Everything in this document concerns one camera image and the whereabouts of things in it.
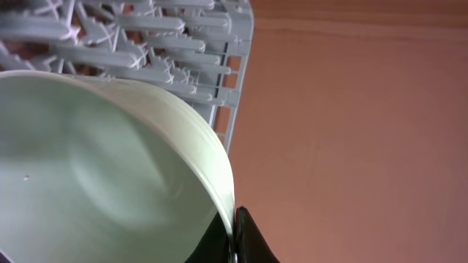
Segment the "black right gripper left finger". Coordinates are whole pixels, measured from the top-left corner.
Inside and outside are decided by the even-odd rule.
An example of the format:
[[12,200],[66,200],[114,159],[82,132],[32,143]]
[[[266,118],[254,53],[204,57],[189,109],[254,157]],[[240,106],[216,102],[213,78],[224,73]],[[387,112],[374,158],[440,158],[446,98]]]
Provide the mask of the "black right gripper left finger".
[[228,263],[229,259],[228,236],[222,218],[217,213],[185,263]]

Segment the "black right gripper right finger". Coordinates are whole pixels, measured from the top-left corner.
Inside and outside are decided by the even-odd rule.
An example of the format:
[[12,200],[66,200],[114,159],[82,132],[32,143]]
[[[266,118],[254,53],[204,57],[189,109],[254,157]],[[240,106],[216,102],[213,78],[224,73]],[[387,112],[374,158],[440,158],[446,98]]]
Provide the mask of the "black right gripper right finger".
[[245,207],[236,210],[234,238],[238,263],[279,263]]

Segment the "light green rice bowl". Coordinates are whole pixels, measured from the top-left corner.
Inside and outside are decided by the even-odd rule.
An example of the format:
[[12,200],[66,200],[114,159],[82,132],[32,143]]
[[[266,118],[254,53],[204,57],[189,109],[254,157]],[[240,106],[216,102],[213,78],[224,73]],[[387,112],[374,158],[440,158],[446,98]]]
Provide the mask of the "light green rice bowl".
[[233,172],[206,120],[131,80],[1,74],[1,255],[185,262],[214,216],[233,252]]

